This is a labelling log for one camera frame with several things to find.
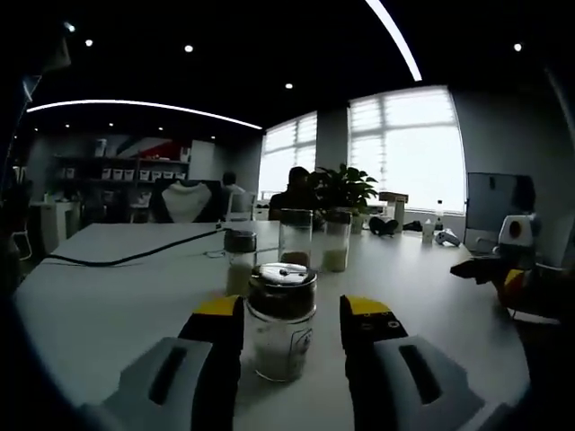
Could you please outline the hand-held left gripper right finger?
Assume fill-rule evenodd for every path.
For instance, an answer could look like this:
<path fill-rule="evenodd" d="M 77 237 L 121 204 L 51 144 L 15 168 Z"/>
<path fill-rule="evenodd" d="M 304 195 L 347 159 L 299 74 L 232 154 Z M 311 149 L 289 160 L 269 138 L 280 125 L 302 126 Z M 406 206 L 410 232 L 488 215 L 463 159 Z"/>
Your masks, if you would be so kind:
<path fill-rule="evenodd" d="M 459 430 L 483 408 L 465 369 L 384 303 L 341 296 L 340 327 L 357 430 Z"/>

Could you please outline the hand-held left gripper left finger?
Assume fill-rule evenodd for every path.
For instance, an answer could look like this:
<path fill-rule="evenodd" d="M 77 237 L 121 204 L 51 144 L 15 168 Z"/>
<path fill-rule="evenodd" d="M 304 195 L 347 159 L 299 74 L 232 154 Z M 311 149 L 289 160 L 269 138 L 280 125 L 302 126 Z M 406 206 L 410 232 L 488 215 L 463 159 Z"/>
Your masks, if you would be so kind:
<path fill-rule="evenodd" d="M 90 430 L 230 430 L 241 376 L 239 295 L 203 303 L 175 338 L 133 360 L 112 395 L 82 406 Z"/>

